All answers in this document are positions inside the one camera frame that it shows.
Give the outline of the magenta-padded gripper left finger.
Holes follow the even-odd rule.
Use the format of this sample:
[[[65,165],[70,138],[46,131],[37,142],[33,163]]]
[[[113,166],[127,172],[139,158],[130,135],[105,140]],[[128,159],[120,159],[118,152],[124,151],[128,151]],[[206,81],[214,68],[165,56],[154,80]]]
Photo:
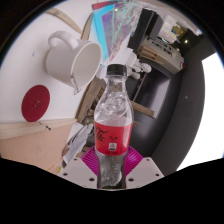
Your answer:
[[[90,189],[97,188],[99,162],[95,148],[87,150],[80,158],[74,157],[59,176],[78,186]]]

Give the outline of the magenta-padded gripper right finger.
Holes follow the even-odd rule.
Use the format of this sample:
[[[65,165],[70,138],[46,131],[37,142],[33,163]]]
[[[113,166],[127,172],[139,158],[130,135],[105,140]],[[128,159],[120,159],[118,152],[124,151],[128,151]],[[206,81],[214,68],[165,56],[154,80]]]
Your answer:
[[[124,160],[124,176],[127,189],[140,188],[164,177],[151,157],[142,157],[132,147]]]

